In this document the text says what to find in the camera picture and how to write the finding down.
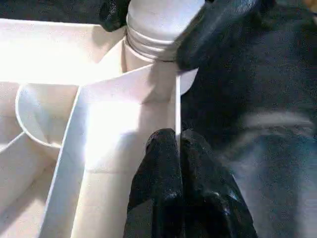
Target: black nitrile glove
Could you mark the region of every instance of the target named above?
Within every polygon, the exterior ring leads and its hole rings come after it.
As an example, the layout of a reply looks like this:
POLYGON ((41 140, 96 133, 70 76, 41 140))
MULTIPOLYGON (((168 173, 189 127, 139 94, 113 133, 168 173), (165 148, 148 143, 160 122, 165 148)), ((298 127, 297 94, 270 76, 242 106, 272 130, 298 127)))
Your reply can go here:
POLYGON ((203 137, 188 130, 181 142, 182 171, 173 130, 150 137, 132 181, 124 237, 180 237, 185 211, 186 237, 206 230, 206 237, 256 238, 233 176, 203 137))
MULTIPOLYGON (((177 63, 181 69, 194 69, 212 56, 211 51, 231 38, 237 38, 237 23, 250 13, 270 6, 274 0, 206 1, 197 16, 198 24, 179 47, 177 63)), ((126 24, 130 0, 107 0, 100 11, 101 25, 107 31, 126 24)))
POLYGON ((181 158, 187 237, 257 238, 237 183, 205 139, 183 132, 181 158))
POLYGON ((183 205, 175 132, 162 129, 149 138, 146 155, 133 178, 124 237, 178 237, 183 205))

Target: black glove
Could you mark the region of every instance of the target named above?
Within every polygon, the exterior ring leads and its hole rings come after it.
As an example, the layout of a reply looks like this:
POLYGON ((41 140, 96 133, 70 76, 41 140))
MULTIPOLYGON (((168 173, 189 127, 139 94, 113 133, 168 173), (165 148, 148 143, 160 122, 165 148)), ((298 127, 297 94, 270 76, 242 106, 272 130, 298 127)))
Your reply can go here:
POLYGON ((178 237, 183 200, 175 132, 162 129, 148 140, 146 155, 133 178, 124 237, 178 237))
MULTIPOLYGON (((235 38, 239 29, 236 23, 252 12, 265 9, 274 0, 215 0, 206 1, 198 24, 188 34, 177 53, 181 69, 194 69, 207 62, 215 47, 235 38)), ((107 31, 126 24, 130 0, 107 0, 100 11, 101 25, 107 31)))
POLYGON ((187 237, 257 238, 237 183, 205 139, 187 130, 181 145, 187 237))
POLYGON ((171 129, 150 137, 132 181, 124 237, 179 237, 183 230, 191 238, 203 231, 214 238, 256 238, 233 176, 206 141, 188 130, 181 143, 180 162, 171 129))

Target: curved plastic divider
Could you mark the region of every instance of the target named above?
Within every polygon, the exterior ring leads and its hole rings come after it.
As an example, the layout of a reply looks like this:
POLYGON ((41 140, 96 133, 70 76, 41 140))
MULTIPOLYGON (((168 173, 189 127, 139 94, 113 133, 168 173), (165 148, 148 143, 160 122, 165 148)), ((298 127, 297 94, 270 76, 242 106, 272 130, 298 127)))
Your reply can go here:
POLYGON ((22 132, 15 116, 18 88, 17 83, 0 82, 0 152, 22 132))
POLYGON ((42 151, 57 159, 78 86, 25 84, 16 96, 17 120, 42 151))
POLYGON ((52 163, 24 132, 18 135, 0 153, 0 213, 52 163))

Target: black fabric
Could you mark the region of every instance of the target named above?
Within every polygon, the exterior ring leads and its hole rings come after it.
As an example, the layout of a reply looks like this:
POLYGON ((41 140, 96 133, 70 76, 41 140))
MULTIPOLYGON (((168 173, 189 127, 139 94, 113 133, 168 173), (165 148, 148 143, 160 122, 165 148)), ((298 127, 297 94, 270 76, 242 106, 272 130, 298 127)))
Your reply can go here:
POLYGON ((216 52, 182 96, 184 129, 193 128, 217 150, 244 133, 240 118, 249 114, 293 112, 316 125, 317 26, 312 15, 277 6, 249 24, 252 30, 216 52))
POLYGON ((100 10, 101 25, 107 31, 114 31, 126 24, 130 0, 105 1, 100 10))

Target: finger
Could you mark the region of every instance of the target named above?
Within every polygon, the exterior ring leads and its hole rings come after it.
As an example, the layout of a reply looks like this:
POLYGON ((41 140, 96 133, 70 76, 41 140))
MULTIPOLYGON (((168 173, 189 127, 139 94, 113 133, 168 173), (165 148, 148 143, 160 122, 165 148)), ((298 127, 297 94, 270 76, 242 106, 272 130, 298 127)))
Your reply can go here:
POLYGON ((114 31, 126 24, 130 0, 106 0, 99 13, 101 26, 106 31, 114 31))
POLYGON ((198 23, 177 52, 181 69, 194 69, 209 58, 209 48, 219 36, 250 12, 261 7, 261 0, 216 0, 206 2, 198 14, 198 23))

